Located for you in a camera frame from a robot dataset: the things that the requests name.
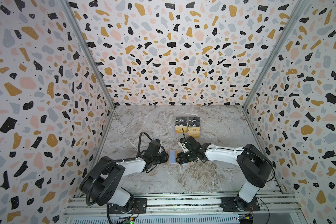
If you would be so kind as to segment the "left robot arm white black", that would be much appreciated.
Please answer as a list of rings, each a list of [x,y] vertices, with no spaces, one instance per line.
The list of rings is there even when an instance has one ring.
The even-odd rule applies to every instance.
[[[79,189],[86,195],[85,202],[88,206],[112,204],[129,212],[133,208],[134,196],[127,190],[118,188],[122,177],[134,173],[149,173],[157,165],[168,161],[169,154],[160,140],[153,140],[136,157],[119,160],[102,157],[83,179]]]

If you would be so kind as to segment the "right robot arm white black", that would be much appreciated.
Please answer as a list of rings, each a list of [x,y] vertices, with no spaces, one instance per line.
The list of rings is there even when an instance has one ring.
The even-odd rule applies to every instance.
[[[176,162],[186,164],[196,161],[221,161],[239,166],[245,182],[235,198],[222,199],[221,207],[225,211],[259,211],[256,195],[266,183],[271,181],[273,164],[252,144],[245,147],[222,147],[210,143],[200,144],[192,136],[181,138],[179,146],[182,152],[176,156]]]

